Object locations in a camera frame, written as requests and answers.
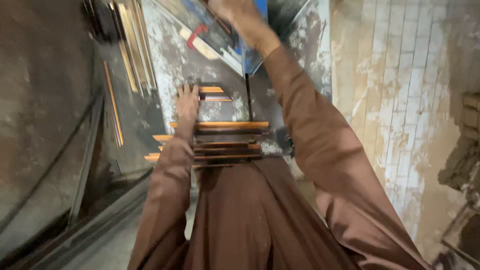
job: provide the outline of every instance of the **brown kurta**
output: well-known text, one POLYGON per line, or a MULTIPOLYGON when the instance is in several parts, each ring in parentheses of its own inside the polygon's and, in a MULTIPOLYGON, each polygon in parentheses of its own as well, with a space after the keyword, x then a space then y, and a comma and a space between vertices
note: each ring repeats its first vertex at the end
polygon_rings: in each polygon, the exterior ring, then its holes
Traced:
POLYGON ((264 61, 327 226, 282 158, 204 175, 188 242, 191 137, 177 131, 151 176, 128 269, 430 269, 343 116, 291 53, 264 61))

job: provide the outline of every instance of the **concrete floor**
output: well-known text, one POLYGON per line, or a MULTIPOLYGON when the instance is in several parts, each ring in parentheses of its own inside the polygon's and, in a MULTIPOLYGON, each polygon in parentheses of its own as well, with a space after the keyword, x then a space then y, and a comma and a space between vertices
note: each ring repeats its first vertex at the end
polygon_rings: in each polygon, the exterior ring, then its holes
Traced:
POLYGON ((479 11, 472 0, 332 3, 334 104, 428 261, 465 203, 437 175, 460 137, 460 97, 480 89, 479 11))
MULTIPOLYGON (((53 160, 87 105, 92 43, 78 1, 5 1, 0 25, 3 219, 53 160)), ((86 131, 0 235, 0 258, 71 206, 86 131)))

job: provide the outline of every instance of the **wooden stick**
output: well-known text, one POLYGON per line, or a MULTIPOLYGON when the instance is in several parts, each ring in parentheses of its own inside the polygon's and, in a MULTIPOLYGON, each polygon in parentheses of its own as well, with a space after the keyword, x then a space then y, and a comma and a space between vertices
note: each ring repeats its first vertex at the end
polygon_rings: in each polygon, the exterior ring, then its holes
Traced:
MULTIPOLYGON (((168 123, 177 128, 177 123, 168 123)), ((268 122, 199 122, 195 124, 197 129, 208 128, 236 128, 236 129, 263 129, 268 127, 268 122)))

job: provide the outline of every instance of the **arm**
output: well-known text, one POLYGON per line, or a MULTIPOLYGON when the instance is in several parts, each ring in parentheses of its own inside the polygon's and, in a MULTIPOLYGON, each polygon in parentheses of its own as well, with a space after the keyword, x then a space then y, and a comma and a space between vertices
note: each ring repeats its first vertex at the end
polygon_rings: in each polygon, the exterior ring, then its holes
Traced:
POLYGON ((429 268, 390 204, 353 130, 316 91, 274 32, 258 21, 256 11, 246 3, 251 0, 211 2, 263 56, 296 147, 298 166, 313 181, 317 205, 336 240, 350 250, 363 269, 429 268))
POLYGON ((128 270, 171 269, 183 262, 185 212, 190 204, 192 134, 198 114, 198 86, 179 87, 179 125, 150 177, 147 200, 128 270))

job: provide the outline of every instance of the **brown sleeve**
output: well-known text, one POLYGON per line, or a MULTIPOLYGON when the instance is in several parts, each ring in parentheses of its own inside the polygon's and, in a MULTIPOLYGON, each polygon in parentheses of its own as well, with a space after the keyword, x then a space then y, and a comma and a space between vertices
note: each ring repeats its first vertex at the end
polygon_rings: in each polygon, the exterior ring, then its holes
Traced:
POLYGON ((362 269, 429 269, 342 114, 283 46, 264 61, 283 108, 298 166, 337 241, 362 269))
POLYGON ((192 147, 180 135, 163 148, 150 177, 128 270, 181 267, 187 246, 185 212, 190 204, 192 161, 192 147))

